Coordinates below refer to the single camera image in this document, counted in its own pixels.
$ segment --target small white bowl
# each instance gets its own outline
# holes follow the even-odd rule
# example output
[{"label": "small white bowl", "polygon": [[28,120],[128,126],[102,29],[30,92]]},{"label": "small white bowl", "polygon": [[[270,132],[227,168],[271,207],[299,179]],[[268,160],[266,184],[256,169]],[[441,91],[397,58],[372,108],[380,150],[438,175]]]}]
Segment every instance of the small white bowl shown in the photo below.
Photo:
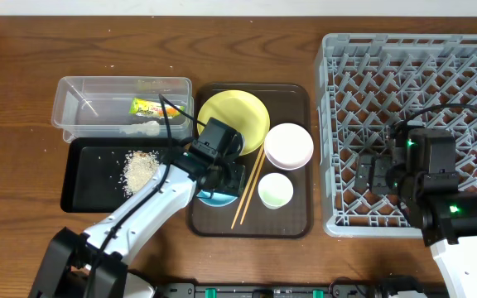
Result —
[{"label": "small white bowl", "polygon": [[306,165],[314,153],[308,131],[293,123],[275,126],[264,139],[266,158],[277,168],[293,171]]},{"label": "small white bowl", "polygon": [[269,209],[278,209],[288,204],[293,195],[294,186],[283,174],[268,174],[258,182],[258,196]]}]

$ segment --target dish rack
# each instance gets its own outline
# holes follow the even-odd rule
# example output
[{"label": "dish rack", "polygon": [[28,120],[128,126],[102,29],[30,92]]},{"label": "dish rack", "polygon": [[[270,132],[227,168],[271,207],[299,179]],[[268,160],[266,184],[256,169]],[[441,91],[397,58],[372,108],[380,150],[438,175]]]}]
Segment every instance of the dish rack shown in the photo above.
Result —
[{"label": "dish rack", "polygon": [[[477,35],[329,34],[315,61],[324,230],[334,237],[419,238],[397,198],[354,189],[358,154],[384,153],[385,126],[441,103],[477,105]],[[477,113],[417,120],[456,139],[460,190],[477,191]]]}]

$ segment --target chopsticks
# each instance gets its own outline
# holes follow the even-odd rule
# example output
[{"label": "chopsticks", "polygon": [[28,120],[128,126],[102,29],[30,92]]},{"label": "chopsticks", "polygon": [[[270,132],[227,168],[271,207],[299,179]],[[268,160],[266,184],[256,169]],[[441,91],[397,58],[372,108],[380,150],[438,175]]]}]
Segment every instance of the chopsticks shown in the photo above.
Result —
[{"label": "chopsticks", "polygon": [[264,163],[264,143],[261,145],[261,148],[258,150],[258,155],[257,159],[255,160],[255,163],[253,164],[253,169],[251,174],[249,175],[248,182],[246,183],[246,188],[244,188],[244,192],[242,193],[242,197],[240,198],[240,203],[238,204],[237,212],[235,213],[235,218],[233,219],[233,223],[231,224],[231,229],[235,226],[235,223],[237,222],[237,217],[239,216],[240,209],[242,208],[242,205],[244,203],[244,199],[246,199],[246,195],[248,195],[249,187],[252,185],[252,180],[253,177],[255,176],[254,182],[253,182],[253,188],[251,189],[251,192],[249,193],[248,196],[248,202],[246,203],[246,207],[244,208],[244,213],[242,215],[242,219],[240,219],[240,224],[244,221],[244,216],[246,215],[246,212],[248,211],[249,207],[249,201],[252,199],[252,194],[255,191],[255,185],[257,184],[257,179],[258,175],[261,172],[261,169],[263,168],[263,163]]},{"label": "chopsticks", "polygon": [[248,207],[249,207],[249,201],[252,199],[252,195],[255,192],[255,186],[257,185],[257,180],[259,174],[261,174],[261,169],[263,168],[263,163],[264,163],[264,158],[266,157],[266,154],[264,154],[263,150],[263,157],[261,157],[261,163],[259,163],[258,168],[257,168],[257,174],[255,174],[255,178],[253,178],[253,187],[251,191],[249,192],[248,196],[248,201],[246,202],[246,207],[244,207],[244,213],[242,213],[242,218],[240,219],[240,224],[244,221],[244,217],[246,217],[246,212],[248,212]]}]

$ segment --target green led light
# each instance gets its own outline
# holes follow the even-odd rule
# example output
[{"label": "green led light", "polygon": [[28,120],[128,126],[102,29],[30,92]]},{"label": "green led light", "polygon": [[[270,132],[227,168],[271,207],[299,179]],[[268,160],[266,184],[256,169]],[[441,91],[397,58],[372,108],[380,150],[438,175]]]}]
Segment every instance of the green led light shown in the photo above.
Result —
[{"label": "green led light", "polygon": [[460,209],[457,208],[457,206],[452,205],[452,206],[450,207],[450,211],[451,211],[452,213],[457,213],[457,212],[460,212]]}]

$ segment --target yellow plate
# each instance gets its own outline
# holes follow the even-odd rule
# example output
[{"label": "yellow plate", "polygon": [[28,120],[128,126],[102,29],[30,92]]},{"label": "yellow plate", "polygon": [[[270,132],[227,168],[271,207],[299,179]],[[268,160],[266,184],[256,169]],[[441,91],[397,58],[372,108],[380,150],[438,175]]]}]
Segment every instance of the yellow plate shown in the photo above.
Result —
[{"label": "yellow plate", "polygon": [[[229,90],[213,95],[198,113],[198,120],[207,123],[216,118],[242,133],[246,144],[241,155],[255,151],[264,142],[270,130],[268,111],[255,95],[239,90]],[[204,127],[198,125],[198,134]]]}]

